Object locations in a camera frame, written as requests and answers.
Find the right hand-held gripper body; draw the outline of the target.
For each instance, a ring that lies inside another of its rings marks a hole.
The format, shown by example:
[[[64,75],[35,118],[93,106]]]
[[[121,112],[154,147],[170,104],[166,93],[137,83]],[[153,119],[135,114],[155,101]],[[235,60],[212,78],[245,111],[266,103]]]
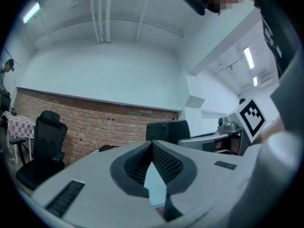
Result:
[[[218,132],[228,134],[221,147],[232,154],[244,155],[262,132],[267,120],[253,98],[248,98],[230,114],[218,120]]]

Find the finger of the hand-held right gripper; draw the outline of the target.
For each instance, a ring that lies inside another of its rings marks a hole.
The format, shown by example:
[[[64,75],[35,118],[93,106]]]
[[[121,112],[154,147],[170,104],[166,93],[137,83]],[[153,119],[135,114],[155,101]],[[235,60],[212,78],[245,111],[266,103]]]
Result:
[[[200,151],[215,151],[215,142],[229,137],[228,133],[211,132],[178,141],[179,146]]]

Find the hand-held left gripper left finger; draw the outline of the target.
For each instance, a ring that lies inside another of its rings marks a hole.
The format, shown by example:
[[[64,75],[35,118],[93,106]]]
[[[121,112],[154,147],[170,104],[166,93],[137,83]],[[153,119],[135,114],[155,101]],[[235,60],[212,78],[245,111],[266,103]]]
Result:
[[[31,207],[52,228],[158,228],[165,224],[148,198],[126,194],[113,181],[112,162],[137,147],[133,143],[94,153],[76,161],[35,189]],[[62,217],[47,205],[71,181],[84,184]]]

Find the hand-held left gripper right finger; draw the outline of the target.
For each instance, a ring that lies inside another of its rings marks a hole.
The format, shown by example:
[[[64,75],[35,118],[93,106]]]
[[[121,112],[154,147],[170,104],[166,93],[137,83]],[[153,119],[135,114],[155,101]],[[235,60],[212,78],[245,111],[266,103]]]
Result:
[[[252,174],[252,149],[243,156],[212,153],[153,141],[182,164],[167,185],[165,221],[160,228],[233,228],[233,208]]]

